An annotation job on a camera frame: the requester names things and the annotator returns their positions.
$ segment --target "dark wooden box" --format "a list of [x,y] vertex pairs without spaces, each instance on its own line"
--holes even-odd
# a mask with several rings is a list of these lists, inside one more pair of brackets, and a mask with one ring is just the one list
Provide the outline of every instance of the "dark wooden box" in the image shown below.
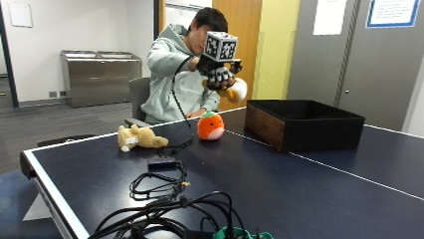
[[277,150],[357,147],[365,118],[314,101],[249,100],[244,126]]

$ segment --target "brown teddy bear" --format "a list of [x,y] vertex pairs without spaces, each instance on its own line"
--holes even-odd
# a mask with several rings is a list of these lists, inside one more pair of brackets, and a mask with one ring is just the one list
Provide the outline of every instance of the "brown teddy bear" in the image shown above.
[[132,124],[130,128],[118,127],[118,145],[120,151],[127,152],[135,146],[163,147],[168,145],[168,140],[160,136],[155,136],[154,131],[148,127],[136,127]]
[[[208,85],[207,80],[203,80],[201,82],[203,87],[205,88]],[[229,86],[229,88],[225,88],[224,90],[216,90],[216,93],[220,97],[227,98],[227,100],[231,103],[240,102],[247,94],[247,84],[240,78],[233,78],[233,84]]]

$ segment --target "ping pong table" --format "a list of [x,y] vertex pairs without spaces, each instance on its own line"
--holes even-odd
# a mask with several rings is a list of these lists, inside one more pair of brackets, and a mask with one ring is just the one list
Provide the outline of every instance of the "ping pong table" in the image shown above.
[[[243,127],[244,109],[220,116],[215,141],[197,139],[189,120],[193,143],[175,155],[191,184],[181,195],[228,193],[245,230],[276,239],[424,237],[424,138],[365,125],[357,148],[277,152]],[[184,121],[152,130],[170,144],[189,136]],[[22,151],[65,238],[87,238],[112,211],[146,204],[128,185],[155,157],[139,147],[119,152],[115,133]],[[170,217],[199,230],[196,212]]]

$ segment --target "stuffed animal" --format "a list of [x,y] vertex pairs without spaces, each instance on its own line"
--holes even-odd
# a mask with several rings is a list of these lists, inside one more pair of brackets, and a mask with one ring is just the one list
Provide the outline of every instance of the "stuffed animal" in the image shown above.
[[200,139],[215,140],[223,134],[223,121],[220,115],[204,112],[197,121],[197,136]]
[[155,136],[154,131],[148,127],[136,127],[132,124],[130,128],[118,127],[118,145],[120,151],[127,152],[135,146],[163,147],[168,145],[168,140],[160,136]]
[[[231,103],[237,103],[245,97],[247,83],[240,78],[233,78],[233,80],[233,85],[224,90],[217,90],[216,93],[220,97],[227,98]],[[203,86],[207,86],[207,80],[203,81]]]

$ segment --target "electrical outlet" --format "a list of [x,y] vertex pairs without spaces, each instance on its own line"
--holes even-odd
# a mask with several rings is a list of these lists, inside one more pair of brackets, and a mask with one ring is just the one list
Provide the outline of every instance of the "electrical outlet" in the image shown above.
[[57,92],[49,92],[49,98],[57,98]]

